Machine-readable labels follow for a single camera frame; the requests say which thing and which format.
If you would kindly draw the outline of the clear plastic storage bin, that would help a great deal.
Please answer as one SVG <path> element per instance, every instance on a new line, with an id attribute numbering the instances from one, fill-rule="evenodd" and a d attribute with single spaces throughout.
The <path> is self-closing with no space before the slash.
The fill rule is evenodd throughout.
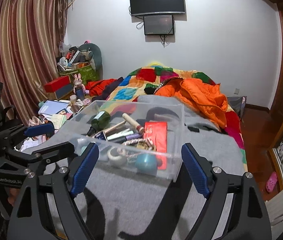
<path id="1" fill-rule="evenodd" d="M 66 121 L 53 140 L 71 142 L 76 154 L 94 142 L 105 165 L 176 180 L 183 125 L 180 104 L 97 100 Z"/>

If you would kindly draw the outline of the orange down jacket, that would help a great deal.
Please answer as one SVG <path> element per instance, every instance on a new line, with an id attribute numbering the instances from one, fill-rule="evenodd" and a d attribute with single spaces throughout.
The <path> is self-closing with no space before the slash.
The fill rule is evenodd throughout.
<path id="1" fill-rule="evenodd" d="M 174 97 L 194 112 L 209 119 L 218 129 L 227 126 L 225 113 L 227 97 L 220 92 L 220 85 L 210 85 L 196 78 L 174 78 L 154 93 L 157 96 Z"/>

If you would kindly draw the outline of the blue notebook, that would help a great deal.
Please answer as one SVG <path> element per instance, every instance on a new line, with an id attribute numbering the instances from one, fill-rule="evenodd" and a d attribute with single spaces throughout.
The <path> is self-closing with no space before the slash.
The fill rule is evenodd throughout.
<path id="1" fill-rule="evenodd" d="M 53 115 L 68 107 L 68 103 L 60 101 L 46 101 L 39 109 L 39 114 Z"/>

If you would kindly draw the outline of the purple spray bottle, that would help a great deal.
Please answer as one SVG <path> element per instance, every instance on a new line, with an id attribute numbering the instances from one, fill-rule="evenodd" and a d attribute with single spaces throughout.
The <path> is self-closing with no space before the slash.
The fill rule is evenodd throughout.
<path id="1" fill-rule="evenodd" d="M 124 137 L 120 137 L 120 138 L 114 139 L 114 142 L 118 143 L 118 144 L 122 144 L 123 142 L 126 142 L 128 140 L 141 139 L 141 138 L 142 138 L 142 134 L 140 134 L 140 133 L 133 133 L 131 135 L 127 135 L 127 136 L 124 136 Z"/>

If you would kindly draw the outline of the beige tube red cap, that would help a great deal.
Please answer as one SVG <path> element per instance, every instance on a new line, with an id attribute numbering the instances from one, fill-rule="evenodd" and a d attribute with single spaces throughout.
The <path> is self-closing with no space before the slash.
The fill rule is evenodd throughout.
<path id="1" fill-rule="evenodd" d="M 131 118 L 127 113 L 123 113 L 122 117 L 126 122 L 128 122 L 132 127 L 134 127 L 138 133 L 144 134 L 145 129 L 140 123 Z"/>

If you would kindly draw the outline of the striped pink gold curtain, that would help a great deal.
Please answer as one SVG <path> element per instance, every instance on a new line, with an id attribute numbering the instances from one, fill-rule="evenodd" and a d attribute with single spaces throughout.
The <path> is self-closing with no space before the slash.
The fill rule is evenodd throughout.
<path id="1" fill-rule="evenodd" d="M 68 0 L 0 0 L 0 82 L 3 107 L 14 105 L 27 124 L 58 78 Z"/>

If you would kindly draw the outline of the colourful patchwork quilt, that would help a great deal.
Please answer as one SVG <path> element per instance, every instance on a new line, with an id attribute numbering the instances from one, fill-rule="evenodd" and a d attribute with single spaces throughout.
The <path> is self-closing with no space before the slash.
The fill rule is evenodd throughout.
<path id="1" fill-rule="evenodd" d="M 152 64 L 146 67 L 138 68 L 131 72 L 127 77 L 123 79 L 123 81 L 107 99 L 114 101 L 137 101 L 137 98 L 139 96 L 146 94 L 146 88 L 153 89 L 154 91 L 152 92 L 152 94 L 154 94 L 156 90 L 165 85 L 167 81 L 174 78 L 196 78 L 210 85 L 219 84 L 215 83 L 205 73 L 199 72 L 197 70 L 180 70 L 158 64 Z M 218 131 L 225 131 L 227 135 L 229 135 L 236 141 L 242 153 L 242 163 L 244 170 L 247 171 L 248 166 L 246 160 L 246 152 L 244 149 L 244 141 L 242 138 L 240 118 L 229 105 L 229 103 L 225 116 L 227 119 L 227 126 L 225 128 L 218 129 L 214 125 L 214 123 L 213 127 L 216 127 Z"/>

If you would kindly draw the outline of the pink bunny toy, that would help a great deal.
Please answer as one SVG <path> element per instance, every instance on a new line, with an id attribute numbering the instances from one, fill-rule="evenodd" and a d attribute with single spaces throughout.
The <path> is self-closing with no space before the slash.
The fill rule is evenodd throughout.
<path id="1" fill-rule="evenodd" d="M 85 85 L 82 83 L 81 74 L 74 75 L 74 87 L 73 93 L 77 96 L 81 101 L 85 100 L 85 96 L 89 95 L 89 90 L 86 89 Z"/>

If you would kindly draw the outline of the small wall monitor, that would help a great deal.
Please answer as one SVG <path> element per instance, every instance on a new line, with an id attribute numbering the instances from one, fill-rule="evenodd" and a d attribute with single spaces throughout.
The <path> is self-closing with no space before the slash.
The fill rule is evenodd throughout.
<path id="1" fill-rule="evenodd" d="M 174 35 L 174 18 L 172 15 L 144 16 L 145 35 Z"/>

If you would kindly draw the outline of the beige cosmetic tube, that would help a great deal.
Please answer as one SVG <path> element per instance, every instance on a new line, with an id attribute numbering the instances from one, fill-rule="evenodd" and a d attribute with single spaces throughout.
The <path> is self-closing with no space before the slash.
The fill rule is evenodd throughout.
<path id="1" fill-rule="evenodd" d="M 122 127 L 125 123 L 126 123 L 126 121 L 122 121 L 122 122 L 120 122 L 116 125 L 109 127 L 109 128 L 103 129 L 102 132 L 105 133 L 105 134 L 110 133 L 111 131 L 114 131 L 115 129 Z"/>

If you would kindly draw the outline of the teal tape roll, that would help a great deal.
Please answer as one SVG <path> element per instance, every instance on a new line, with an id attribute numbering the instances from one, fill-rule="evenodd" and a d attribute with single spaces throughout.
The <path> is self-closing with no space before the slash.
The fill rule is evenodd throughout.
<path id="1" fill-rule="evenodd" d="M 137 156 L 135 167 L 137 172 L 155 176 L 157 174 L 157 159 L 153 154 L 143 153 Z"/>

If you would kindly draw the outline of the green cardboard box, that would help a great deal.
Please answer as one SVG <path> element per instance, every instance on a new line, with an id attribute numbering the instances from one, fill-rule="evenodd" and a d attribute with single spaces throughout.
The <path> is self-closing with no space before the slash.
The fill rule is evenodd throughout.
<path id="1" fill-rule="evenodd" d="M 69 76 L 71 82 L 74 81 L 75 75 L 81 75 L 81 79 L 83 83 L 87 83 L 88 81 L 98 81 L 100 79 L 99 73 L 92 68 L 91 65 L 84 66 L 82 68 L 60 72 L 60 76 Z"/>

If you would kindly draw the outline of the pink croc shoe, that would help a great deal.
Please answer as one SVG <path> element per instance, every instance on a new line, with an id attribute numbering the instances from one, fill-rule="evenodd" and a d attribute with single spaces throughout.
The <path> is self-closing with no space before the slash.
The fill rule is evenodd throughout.
<path id="1" fill-rule="evenodd" d="M 278 176 L 276 172 L 272 172 L 265 185 L 266 191 L 268 193 L 272 193 L 277 182 L 278 182 Z"/>

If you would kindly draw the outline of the red box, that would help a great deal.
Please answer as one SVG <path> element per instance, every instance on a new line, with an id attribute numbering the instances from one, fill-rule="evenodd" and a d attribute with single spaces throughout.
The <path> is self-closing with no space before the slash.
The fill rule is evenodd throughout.
<path id="1" fill-rule="evenodd" d="M 68 75 L 66 76 L 60 76 L 57 79 L 50 81 L 49 83 L 44 85 L 44 89 L 46 93 L 53 93 L 56 92 L 58 89 L 69 85 L 71 83 L 70 77 Z"/>

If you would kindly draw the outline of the red foil pouch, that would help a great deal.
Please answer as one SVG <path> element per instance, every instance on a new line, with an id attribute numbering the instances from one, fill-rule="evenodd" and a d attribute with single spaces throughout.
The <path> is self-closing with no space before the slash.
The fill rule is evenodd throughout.
<path id="1" fill-rule="evenodd" d="M 147 139 L 153 145 L 153 151 L 159 153 L 167 152 L 167 122 L 151 122 L 145 123 L 144 139 Z M 157 170 L 166 170 L 167 157 L 163 155 L 156 155 Z"/>

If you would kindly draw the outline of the large wall television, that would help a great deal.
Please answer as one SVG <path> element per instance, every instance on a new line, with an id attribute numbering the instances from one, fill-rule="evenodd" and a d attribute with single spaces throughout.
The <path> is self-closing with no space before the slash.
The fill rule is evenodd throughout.
<path id="1" fill-rule="evenodd" d="M 132 16 L 185 14 L 184 0 L 130 0 Z"/>

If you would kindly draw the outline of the white pen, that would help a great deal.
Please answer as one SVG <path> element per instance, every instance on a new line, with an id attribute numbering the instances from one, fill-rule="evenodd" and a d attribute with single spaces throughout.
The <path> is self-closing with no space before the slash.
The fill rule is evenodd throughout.
<path id="1" fill-rule="evenodd" d="M 120 138 L 120 137 L 124 137 L 124 136 L 127 136 L 127 135 L 131 135 L 133 134 L 134 131 L 131 130 L 131 129 L 124 129 L 122 130 L 121 132 L 118 132 L 118 133 L 114 133 L 112 135 L 109 135 L 107 136 L 107 140 L 113 140 L 113 139 L 117 139 L 117 138 Z"/>

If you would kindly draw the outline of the white bandage roll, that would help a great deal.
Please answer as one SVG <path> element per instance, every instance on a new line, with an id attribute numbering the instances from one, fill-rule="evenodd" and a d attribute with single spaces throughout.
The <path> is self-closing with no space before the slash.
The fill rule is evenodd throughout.
<path id="1" fill-rule="evenodd" d="M 117 148 L 115 147 L 111 147 L 107 151 L 107 157 L 109 159 L 109 163 L 115 167 L 123 166 L 127 162 L 127 158 L 125 156 L 120 155 L 117 151 Z"/>

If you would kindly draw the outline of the red garment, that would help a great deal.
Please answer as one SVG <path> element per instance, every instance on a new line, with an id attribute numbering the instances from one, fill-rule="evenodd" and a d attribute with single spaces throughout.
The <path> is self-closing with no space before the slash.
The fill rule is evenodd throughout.
<path id="1" fill-rule="evenodd" d="M 116 81 L 116 79 L 106 79 L 106 80 L 99 80 L 99 81 L 89 81 L 86 85 L 85 88 L 89 92 L 89 96 L 99 96 L 103 93 L 105 90 L 106 86 L 110 85 Z"/>

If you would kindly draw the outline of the grey neck pillow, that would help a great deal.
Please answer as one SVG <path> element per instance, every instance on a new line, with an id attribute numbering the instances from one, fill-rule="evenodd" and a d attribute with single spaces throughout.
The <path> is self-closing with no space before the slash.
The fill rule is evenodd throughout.
<path id="1" fill-rule="evenodd" d="M 96 44 L 84 43 L 78 48 L 78 50 L 85 55 L 86 59 L 96 71 L 102 69 L 103 63 L 101 50 Z"/>

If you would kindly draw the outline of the blue staples box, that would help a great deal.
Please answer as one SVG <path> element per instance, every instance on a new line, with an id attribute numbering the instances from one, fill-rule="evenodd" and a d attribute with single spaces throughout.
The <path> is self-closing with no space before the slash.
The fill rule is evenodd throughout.
<path id="1" fill-rule="evenodd" d="M 106 134 L 105 134 L 104 131 L 100 131 L 100 132 L 96 133 L 96 134 L 94 135 L 94 138 L 95 138 L 95 139 L 99 139 L 99 140 L 105 140 L 105 141 L 107 141 L 107 136 L 106 136 Z"/>

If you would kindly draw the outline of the dark green labelled bottle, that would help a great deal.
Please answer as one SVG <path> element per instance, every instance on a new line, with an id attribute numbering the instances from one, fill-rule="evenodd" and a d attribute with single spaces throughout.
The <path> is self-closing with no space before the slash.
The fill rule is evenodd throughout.
<path id="1" fill-rule="evenodd" d="M 110 122 L 110 114 L 106 111 L 99 112 L 92 120 L 90 129 L 87 132 L 88 136 L 94 135 L 102 131 Z"/>

